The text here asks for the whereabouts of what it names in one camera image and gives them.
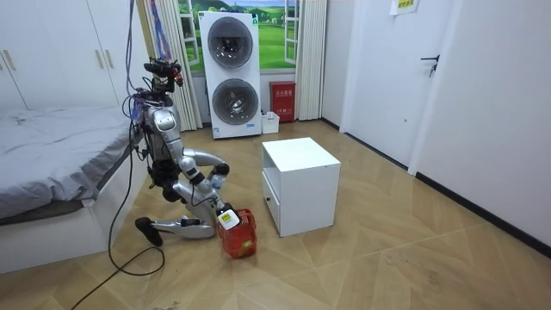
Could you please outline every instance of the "parquet floor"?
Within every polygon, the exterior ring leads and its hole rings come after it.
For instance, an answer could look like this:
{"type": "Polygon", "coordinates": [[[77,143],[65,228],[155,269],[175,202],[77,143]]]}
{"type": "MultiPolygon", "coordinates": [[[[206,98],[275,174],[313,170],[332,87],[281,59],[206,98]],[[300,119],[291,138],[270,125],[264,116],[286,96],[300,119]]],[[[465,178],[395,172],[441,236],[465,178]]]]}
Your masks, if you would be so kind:
{"type": "MultiPolygon", "coordinates": [[[[256,256],[232,261],[219,239],[169,236],[162,271],[117,275],[79,309],[551,308],[551,260],[321,121],[280,129],[222,141],[209,129],[184,134],[187,146],[231,165],[222,194],[236,208],[252,209],[256,256]],[[261,142],[308,136],[342,162],[336,223],[281,239],[262,197],[261,142]]],[[[115,242],[119,262],[148,246],[135,218],[184,213],[147,185],[115,242]]],[[[129,269],[152,270],[159,262],[149,253],[129,269]]],[[[0,275],[0,309],[70,309],[113,270],[99,253],[0,275]]]]}

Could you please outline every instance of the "gray blanket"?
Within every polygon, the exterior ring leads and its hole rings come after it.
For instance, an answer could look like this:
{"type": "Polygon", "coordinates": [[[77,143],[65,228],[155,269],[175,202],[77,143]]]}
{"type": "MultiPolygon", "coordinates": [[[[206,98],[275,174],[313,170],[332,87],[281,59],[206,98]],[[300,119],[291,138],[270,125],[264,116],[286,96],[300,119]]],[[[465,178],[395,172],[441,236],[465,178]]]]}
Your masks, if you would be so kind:
{"type": "Polygon", "coordinates": [[[11,110],[0,115],[0,218],[97,197],[121,157],[128,119],[120,107],[11,110]]]}

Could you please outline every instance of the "curtain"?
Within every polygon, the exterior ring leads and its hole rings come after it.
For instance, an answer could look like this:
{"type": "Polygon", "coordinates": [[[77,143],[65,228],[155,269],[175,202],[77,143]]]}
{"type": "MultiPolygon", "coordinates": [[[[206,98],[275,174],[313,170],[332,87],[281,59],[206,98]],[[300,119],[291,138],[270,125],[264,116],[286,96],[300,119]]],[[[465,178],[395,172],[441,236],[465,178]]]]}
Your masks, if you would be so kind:
{"type": "Polygon", "coordinates": [[[180,114],[182,131],[202,128],[191,71],[189,70],[188,55],[184,51],[178,0],[143,0],[143,2],[153,41],[152,45],[155,49],[155,57],[165,56],[170,61],[178,60],[178,64],[182,66],[183,87],[177,86],[174,93],[170,94],[170,98],[180,114]],[[161,40],[162,34],[168,44],[164,44],[161,40]]]}
{"type": "Polygon", "coordinates": [[[296,116],[305,121],[321,117],[327,0],[305,0],[300,5],[296,116]]]}

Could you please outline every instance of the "red bucket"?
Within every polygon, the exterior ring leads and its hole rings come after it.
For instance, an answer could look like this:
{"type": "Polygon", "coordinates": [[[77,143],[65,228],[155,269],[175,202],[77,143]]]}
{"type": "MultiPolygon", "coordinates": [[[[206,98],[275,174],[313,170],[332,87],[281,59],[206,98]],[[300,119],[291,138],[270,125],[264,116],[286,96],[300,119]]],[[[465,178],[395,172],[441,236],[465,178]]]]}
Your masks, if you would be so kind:
{"type": "Polygon", "coordinates": [[[257,251],[257,223],[249,209],[235,210],[241,219],[239,225],[229,230],[218,224],[218,235],[222,238],[224,251],[233,259],[248,257],[257,251]]]}

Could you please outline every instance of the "round porthole door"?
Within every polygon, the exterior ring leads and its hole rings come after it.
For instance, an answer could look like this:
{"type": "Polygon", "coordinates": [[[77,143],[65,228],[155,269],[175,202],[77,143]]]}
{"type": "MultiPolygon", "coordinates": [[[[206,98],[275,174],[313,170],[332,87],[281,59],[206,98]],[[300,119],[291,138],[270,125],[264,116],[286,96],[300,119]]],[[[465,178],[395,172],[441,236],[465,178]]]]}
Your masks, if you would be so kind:
{"type": "Polygon", "coordinates": [[[216,116],[227,124],[245,124],[258,111],[257,92],[244,80],[228,79],[214,91],[213,109],[216,116]]]}
{"type": "Polygon", "coordinates": [[[208,50],[219,65],[239,68],[251,57],[251,32],[240,20],[222,17],[208,31],[208,50]]]}

